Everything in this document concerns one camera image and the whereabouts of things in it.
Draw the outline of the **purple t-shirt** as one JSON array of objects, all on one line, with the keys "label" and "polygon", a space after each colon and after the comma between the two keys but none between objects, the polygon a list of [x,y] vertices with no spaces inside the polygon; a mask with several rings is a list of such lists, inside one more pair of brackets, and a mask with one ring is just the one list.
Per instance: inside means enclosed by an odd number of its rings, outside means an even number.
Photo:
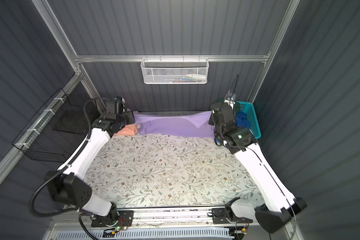
[{"label": "purple t-shirt", "polygon": [[214,126],[209,124],[212,112],[194,115],[160,116],[135,113],[135,124],[141,135],[162,134],[184,138],[214,138]]}]

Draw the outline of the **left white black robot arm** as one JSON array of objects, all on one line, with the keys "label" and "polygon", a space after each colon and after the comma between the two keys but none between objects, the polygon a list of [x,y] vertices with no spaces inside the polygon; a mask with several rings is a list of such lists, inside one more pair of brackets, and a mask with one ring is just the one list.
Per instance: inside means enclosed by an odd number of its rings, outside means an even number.
[{"label": "left white black robot arm", "polygon": [[46,181],[54,201],[73,205],[85,213],[115,222],[118,219],[116,205],[96,195],[84,178],[102,147],[114,134],[134,124],[135,118],[122,97],[105,101],[106,111],[96,120],[91,120],[88,113],[84,113],[89,125],[87,136],[57,171],[48,172]]}]

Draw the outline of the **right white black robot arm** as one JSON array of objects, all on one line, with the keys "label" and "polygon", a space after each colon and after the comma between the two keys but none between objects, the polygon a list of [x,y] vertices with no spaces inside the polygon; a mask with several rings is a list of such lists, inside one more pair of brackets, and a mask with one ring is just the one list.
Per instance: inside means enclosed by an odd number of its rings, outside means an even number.
[{"label": "right white black robot arm", "polygon": [[265,203],[254,208],[255,219],[270,234],[296,219],[307,203],[295,197],[278,178],[262,153],[252,131],[237,125],[233,107],[227,102],[211,106],[210,125],[214,127],[215,140],[227,148],[246,168]]}]

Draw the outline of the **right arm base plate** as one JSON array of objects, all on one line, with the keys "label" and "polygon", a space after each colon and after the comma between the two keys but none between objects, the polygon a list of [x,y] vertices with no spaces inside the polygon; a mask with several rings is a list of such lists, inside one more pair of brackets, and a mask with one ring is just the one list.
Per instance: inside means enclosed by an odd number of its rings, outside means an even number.
[{"label": "right arm base plate", "polygon": [[252,219],[239,218],[236,217],[232,211],[227,210],[226,208],[212,208],[212,210],[207,213],[208,217],[211,217],[215,225],[221,224],[251,224],[253,223]]}]

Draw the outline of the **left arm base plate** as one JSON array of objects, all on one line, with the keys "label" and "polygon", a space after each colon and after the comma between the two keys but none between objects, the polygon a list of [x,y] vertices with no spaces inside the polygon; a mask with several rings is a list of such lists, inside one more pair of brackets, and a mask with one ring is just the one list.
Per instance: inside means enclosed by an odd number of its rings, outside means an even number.
[{"label": "left arm base plate", "polygon": [[91,217],[91,227],[130,227],[133,222],[134,213],[134,211],[116,211],[113,213],[109,213],[109,215],[105,217],[94,215],[93,217]]}]

